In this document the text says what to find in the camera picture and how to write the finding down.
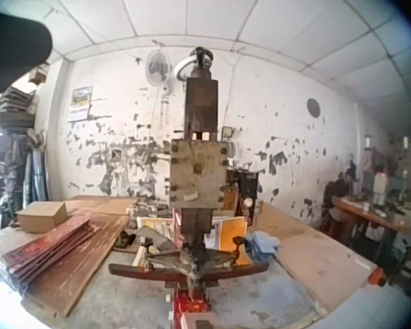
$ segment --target table top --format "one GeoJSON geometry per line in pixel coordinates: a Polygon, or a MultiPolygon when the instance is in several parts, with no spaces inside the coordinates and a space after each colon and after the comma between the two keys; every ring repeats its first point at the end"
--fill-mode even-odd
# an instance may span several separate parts
{"type": "MultiPolygon", "coordinates": [[[[36,236],[6,228],[0,233],[0,254],[36,236]]],[[[22,305],[52,328],[170,328],[169,312],[173,304],[166,302],[165,297],[173,292],[171,289],[165,289],[161,282],[122,278],[108,271],[108,264],[130,265],[134,257],[134,254],[111,252],[68,318],[54,317],[26,298],[22,305]]],[[[299,329],[320,318],[303,286],[276,262],[272,262],[265,273],[222,280],[219,284],[220,287],[208,289],[208,294],[212,310],[224,328],[261,329],[292,325],[299,329]]]]}
{"type": "Polygon", "coordinates": [[[404,233],[408,231],[408,228],[405,226],[394,225],[393,223],[390,223],[386,218],[382,218],[371,211],[364,211],[363,209],[358,208],[353,204],[344,202],[341,198],[333,197],[332,203],[335,207],[351,212],[361,218],[367,219],[368,221],[372,221],[373,223],[377,223],[381,226],[384,226],[385,228],[389,228],[391,230],[404,233]]]}

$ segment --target wall fan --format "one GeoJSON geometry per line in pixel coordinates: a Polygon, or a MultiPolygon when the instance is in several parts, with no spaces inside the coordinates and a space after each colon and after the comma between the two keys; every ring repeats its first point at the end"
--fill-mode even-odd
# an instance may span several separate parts
{"type": "Polygon", "coordinates": [[[169,57],[160,50],[152,51],[146,63],[146,77],[152,86],[161,86],[163,95],[171,93],[169,78],[171,75],[171,63],[169,57]]]}

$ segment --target paper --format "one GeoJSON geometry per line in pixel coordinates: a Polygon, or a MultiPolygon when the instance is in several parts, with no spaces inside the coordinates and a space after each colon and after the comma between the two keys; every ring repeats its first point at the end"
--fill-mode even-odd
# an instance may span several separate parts
{"type": "Polygon", "coordinates": [[[68,122],[86,120],[90,110],[90,101],[93,87],[76,88],[71,97],[68,122]]]}
{"type": "MultiPolygon", "coordinates": [[[[173,240],[173,220],[166,218],[148,218],[138,217],[137,226],[141,228],[143,225],[153,228],[160,234],[173,240]]],[[[235,245],[233,238],[235,236],[245,236],[247,231],[247,222],[244,217],[215,217],[212,221],[212,231],[204,237],[205,246],[210,249],[219,249],[227,252],[234,251],[235,245]]],[[[154,247],[149,248],[150,253],[158,253],[154,247]]],[[[244,246],[240,246],[240,257],[237,261],[238,265],[251,264],[248,255],[245,253],[244,246]]],[[[140,246],[137,255],[132,263],[133,266],[145,266],[145,248],[140,246]]]]}

